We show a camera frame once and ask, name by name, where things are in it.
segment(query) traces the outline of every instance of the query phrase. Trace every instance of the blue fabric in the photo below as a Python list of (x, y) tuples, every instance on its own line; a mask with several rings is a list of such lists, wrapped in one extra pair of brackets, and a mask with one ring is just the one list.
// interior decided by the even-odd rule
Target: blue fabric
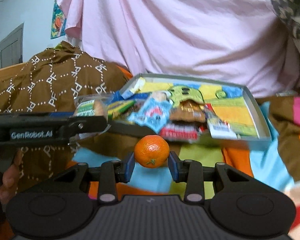
[[(118, 160), (118, 158), (103, 156), (92, 152), (89, 149), (81, 148), (77, 151), (72, 160), (78, 163), (87, 163), (89, 167), (98, 167), (104, 162)], [(168, 193), (171, 182), (172, 177), (168, 167), (150, 169), (136, 163), (128, 185), (155, 193)]]
[(186, 81), (181, 83), (174, 83), (173, 86), (187, 86), (190, 88), (198, 89), (201, 87), (201, 84), (193, 84), (193, 83), (187, 83)]
[(287, 171), (279, 153), (279, 133), (268, 119), (270, 102), (264, 103), (260, 108), (268, 123), (272, 143), (266, 151), (251, 151), (250, 164), (255, 179), (277, 190), (283, 191), (286, 186), (294, 185), (294, 180)]
[(222, 86), (222, 90), (226, 92), (226, 98), (242, 97), (242, 89), (238, 87)]
[(49, 116), (52, 117), (71, 117), (73, 116), (74, 112), (53, 112), (50, 113)]

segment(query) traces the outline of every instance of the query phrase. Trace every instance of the pf logo pattern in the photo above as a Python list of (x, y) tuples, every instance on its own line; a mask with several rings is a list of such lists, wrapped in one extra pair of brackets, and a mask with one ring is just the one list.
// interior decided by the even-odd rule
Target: pf logo pattern
[[(112, 63), (93, 58), (78, 47), (46, 49), (14, 67), (11, 78), (0, 79), (0, 113), (71, 112), (74, 98), (119, 90), (124, 73)], [(66, 167), (78, 146), (23, 148), (19, 191), (51, 177)]]

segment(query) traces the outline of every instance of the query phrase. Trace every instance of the brown patterned fabric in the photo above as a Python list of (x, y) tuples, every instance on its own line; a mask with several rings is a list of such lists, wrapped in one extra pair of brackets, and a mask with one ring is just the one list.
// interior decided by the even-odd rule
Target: brown patterned fabric
[(278, 153), (294, 181), (300, 180), (300, 125), (294, 120), (295, 97), (271, 100), (269, 120), (278, 131)]
[[(33, 56), (13, 77), (0, 81), (0, 113), (74, 111), (74, 97), (116, 91), (126, 82), (113, 63), (93, 58), (67, 42)], [(73, 147), (23, 149), (18, 191), (62, 171)]]

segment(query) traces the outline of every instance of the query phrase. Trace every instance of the gray tray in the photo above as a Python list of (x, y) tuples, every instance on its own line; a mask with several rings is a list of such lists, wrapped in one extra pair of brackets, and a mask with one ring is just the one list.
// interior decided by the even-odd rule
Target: gray tray
[[(148, 82), (178, 83), (180, 81), (187, 81), (188, 84), (215, 84), (242, 88), (243, 98), (254, 122), (258, 136), (242, 136), (240, 139), (219, 139), (212, 138), (211, 134), (207, 132), (200, 135), (198, 141), (189, 141), (189, 143), (203, 144), (210, 147), (220, 146), (260, 151), (266, 150), (269, 147), (271, 143), (271, 134), (269, 131), (269, 127), (257, 102), (246, 86), (217, 80), (194, 78), (189, 76), (145, 73), (138, 74), (130, 79), (122, 87), (120, 93), (122, 94), (132, 88), (140, 77), (146, 79), (146, 81)], [(128, 122), (125, 122), (124, 120), (113, 120), (111, 122), (111, 128), (109, 131), (112, 133), (120, 133), (134, 137), (143, 137), (146, 135), (155, 134), (154, 131), (146, 126), (130, 124)]]

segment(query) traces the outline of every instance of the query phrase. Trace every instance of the finger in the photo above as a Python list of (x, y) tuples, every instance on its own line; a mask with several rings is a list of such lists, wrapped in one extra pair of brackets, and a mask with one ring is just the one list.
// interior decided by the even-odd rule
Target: finger
[(18, 183), (18, 180), (19, 166), (13, 164), (3, 173), (2, 182), (6, 188), (10, 188), (14, 184)]
[(13, 164), (16, 166), (20, 166), (21, 162), (22, 162), (22, 152), (21, 150), (18, 150), (16, 156), (13, 159)]
[(16, 183), (10, 188), (6, 188), (4, 185), (0, 187), (0, 201), (2, 204), (7, 204), (15, 196), (17, 186)]

